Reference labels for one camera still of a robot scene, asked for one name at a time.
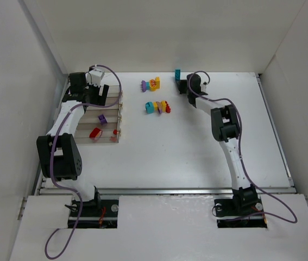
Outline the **purple square lego block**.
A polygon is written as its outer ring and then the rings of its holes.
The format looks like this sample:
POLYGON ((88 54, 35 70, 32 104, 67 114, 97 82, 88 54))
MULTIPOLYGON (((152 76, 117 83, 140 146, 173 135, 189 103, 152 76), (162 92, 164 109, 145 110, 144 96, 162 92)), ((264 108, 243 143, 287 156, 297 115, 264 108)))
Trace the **purple square lego block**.
POLYGON ((104 116, 104 114, 98 115, 98 119, 99 119, 99 122, 100 122, 101 125, 105 125, 105 124, 108 123, 106 117, 104 116))

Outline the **red round lego block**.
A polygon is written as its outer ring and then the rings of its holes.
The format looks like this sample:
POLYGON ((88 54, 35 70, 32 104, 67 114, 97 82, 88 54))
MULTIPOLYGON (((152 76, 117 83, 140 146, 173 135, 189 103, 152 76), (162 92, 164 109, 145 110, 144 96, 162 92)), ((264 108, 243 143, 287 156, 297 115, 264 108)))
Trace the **red round lego block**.
POLYGON ((94 128, 93 131, 89 134, 89 138, 93 141, 98 140, 103 134, 103 130, 100 128, 94 128))

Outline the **yellow flower lego block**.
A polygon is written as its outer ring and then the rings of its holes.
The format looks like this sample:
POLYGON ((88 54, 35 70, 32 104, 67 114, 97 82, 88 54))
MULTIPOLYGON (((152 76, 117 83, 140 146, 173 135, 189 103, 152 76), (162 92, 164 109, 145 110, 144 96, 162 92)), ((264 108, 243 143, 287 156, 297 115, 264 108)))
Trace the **yellow flower lego block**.
POLYGON ((155 77, 147 82, 147 89, 149 91, 156 91, 160 89, 160 77, 155 77))

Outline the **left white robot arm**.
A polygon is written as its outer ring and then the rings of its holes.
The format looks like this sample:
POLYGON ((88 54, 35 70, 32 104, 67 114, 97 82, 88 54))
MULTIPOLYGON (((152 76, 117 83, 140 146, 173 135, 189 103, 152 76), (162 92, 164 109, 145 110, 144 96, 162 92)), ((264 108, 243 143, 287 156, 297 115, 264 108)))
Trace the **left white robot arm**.
POLYGON ((74 135, 89 105, 103 108, 109 86, 92 83, 93 72, 70 73, 69 87, 64 94, 53 127, 36 140, 42 174, 58 188, 69 190, 79 201, 81 193, 72 183, 82 171, 82 159, 74 135))

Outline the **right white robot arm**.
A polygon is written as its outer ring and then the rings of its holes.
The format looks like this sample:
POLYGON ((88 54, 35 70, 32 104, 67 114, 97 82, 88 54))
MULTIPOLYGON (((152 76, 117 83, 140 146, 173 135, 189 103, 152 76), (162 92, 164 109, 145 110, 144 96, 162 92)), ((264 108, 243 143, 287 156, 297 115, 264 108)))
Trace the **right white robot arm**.
POLYGON ((176 69, 174 79, 181 94, 186 94, 189 104, 207 113, 211 120, 213 138, 219 143, 227 161, 231 176, 232 199, 215 200, 218 217, 238 216, 246 218, 256 213, 259 198, 255 185, 246 177, 240 153, 242 122, 234 103, 228 98, 211 99, 205 91, 209 81, 202 83, 198 73, 190 73, 181 79, 181 72, 176 69))

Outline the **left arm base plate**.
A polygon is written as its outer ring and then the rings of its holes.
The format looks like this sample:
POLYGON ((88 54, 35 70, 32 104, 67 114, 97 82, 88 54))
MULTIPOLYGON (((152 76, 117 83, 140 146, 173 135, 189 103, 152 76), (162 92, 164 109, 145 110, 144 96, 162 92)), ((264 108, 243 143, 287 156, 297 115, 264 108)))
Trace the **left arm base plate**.
POLYGON ((83 208, 76 228, 115 229, 119 211, 118 199, 90 200, 83 203, 83 208))

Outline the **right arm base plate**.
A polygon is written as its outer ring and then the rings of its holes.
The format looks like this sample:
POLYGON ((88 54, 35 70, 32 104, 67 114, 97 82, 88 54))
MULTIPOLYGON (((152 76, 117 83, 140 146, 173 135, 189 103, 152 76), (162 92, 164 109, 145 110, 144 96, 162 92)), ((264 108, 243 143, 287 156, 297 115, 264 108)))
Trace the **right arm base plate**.
POLYGON ((239 208, 230 198, 218 198, 214 200, 212 214, 217 218, 218 228, 267 228, 260 198, 239 208))

